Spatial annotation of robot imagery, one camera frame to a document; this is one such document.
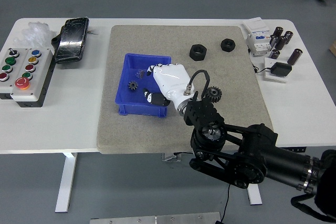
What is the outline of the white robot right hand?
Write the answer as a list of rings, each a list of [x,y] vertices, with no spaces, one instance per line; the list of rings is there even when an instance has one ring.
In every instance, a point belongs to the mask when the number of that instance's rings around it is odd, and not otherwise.
[[[167,106],[170,101],[174,103],[175,109],[183,113],[188,101],[193,97],[194,86],[190,84],[190,77],[181,64],[151,65],[147,75],[153,78],[160,88],[159,93],[152,93],[144,88],[143,93],[146,100],[155,105]]]

